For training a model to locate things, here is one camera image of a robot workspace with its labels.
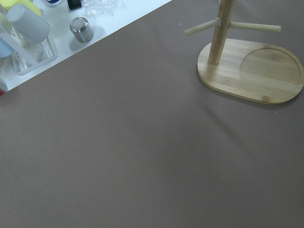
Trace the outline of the small steel cup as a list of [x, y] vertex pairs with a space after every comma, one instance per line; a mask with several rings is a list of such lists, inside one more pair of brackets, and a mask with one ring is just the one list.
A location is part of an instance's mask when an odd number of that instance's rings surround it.
[[86, 18], [76, 17], [72, 19], [69, 28], [77, 41], [81, 43], [89, 42], [94, 37], [94, 31]]

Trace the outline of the clear cup tray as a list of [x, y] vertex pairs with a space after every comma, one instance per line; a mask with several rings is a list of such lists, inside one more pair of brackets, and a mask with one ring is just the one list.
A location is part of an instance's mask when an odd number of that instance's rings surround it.
[[57, 47], [51, 36], [39, 44], [32, 44], [15, 28], [8, 32], [1, 27], [0, 37], [13, 48], [12, 65], [14, 72], [20, 76], [48, 64], [58, 56]]

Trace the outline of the white side table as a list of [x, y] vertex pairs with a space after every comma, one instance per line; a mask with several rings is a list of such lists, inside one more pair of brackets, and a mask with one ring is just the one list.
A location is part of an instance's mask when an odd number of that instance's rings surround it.
[[[96, 43], [104, 37], [123, 28], [131, 22], [163, 6], [163, 0], [31, 0], [41, 11], [50, 25], [50, 34], [57, 50], [55, 60], [24, 75], [17, 75], [12, 65], [11, 54], [14, 51], [0, 38], [0, 92], [2, 94], [51, 68], [66, 58]], [[7, 13], [0, 5], [0, 27], [11, 32], [12, 24]], [[94, 31], [91, 41], [77, 41], [69, 25], [76, 17], [86, 18]]]

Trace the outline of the grey plastic cup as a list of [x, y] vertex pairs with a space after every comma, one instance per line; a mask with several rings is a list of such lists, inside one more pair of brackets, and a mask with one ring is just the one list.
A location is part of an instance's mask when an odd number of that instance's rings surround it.
[[42, 43], [50, 34], [50, 25], [23, 4], [12, 6], [7, 13], [7, 19], [25, 39], [33, 44]]

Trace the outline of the yellow plastic cup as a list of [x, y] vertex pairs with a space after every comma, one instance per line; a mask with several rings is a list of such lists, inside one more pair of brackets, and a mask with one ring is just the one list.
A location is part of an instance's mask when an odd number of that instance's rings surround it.
[[6, 11], [9, 11], [15, 5], [22, 4], [41, 16], [40, 9], [30, 0], [0, 0], [0, 4]]

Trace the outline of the wooden cup storage rack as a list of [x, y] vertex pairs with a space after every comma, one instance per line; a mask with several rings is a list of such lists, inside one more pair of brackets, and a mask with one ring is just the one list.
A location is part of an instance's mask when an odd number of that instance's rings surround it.
[[233, 22], [237, 1], [219, 1], [218, 16], [186, 29], [184, 36], [214, 27], [212, 42], [199, 54], [200, 79], [213, 90], [267, 105], [285, 103], [304, 87], [304, 67], [289, 50], [260, 42], [229, 39], [232, 29], [280, 32], [275, 25]]

